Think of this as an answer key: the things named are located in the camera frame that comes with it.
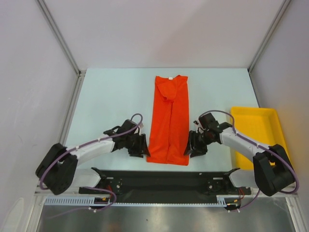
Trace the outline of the orange t-shirt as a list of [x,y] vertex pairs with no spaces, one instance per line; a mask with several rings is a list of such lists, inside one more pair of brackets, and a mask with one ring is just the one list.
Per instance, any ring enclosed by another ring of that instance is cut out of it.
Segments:
[[147,162],[187,166],[189,135],[188,77],[157,76]]

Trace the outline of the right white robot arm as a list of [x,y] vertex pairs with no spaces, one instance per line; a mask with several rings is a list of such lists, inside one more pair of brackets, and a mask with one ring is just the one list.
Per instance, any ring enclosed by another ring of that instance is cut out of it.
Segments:
[[194,123],[197,129],[189,131],[185,155],[199,157],[207,153],[210,144],[225,145],[253,164],[252,184],[266,196],[298,191],[299,179],[283,146],[267,145],[239,132],[234,117],[231,122],[219,123],[212,110],[201,114]]

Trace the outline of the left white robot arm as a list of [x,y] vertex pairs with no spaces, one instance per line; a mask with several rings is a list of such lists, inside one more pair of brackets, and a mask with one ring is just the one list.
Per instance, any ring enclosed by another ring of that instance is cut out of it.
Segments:
[[71,186],[90,187],[96,193],[102,193],[107,182],[97,168],[77,170],[85,162],[103,154],[112,153],[123,148],[131,157],[150,156],[146,135],[141,132],[142,123],[127,119],[121,126],[115,126],[92,141],[82,145],[66,147],[61,143],[52,145],[36,169],[39,186],[60,195]]

